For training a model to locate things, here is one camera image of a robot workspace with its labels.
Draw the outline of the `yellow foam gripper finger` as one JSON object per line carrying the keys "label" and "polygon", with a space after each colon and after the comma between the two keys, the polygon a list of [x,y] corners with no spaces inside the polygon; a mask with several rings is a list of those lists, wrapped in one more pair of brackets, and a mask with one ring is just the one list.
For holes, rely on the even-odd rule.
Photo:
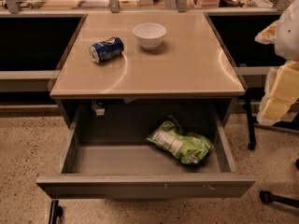
{"label": "yellow foam gripper finger", "polygon": [[258,115],[281,120],[299,99],[299,62],[287,61],[272,67],[266,77]]}
{"label": "yellow foam gripper finger", "polygon": [[260,44],[269,45],[274,44],[276,41],[276,29],[278,26],[278,21],[272,22],[266,28],[264,28],[260,33],[258,33],[254,40]]}

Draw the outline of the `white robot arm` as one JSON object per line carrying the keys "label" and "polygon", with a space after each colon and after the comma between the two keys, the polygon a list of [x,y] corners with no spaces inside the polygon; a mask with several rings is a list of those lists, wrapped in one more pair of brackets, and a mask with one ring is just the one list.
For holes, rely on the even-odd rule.
{"label": "white robot arm", "polygon": [[259,124],[272,126],[299,99],[299,0],[293,0],[277,21],[255,36],[255,41],[273,44],[276,55],[286,60],[280,68],[269,70],[257,114]]}

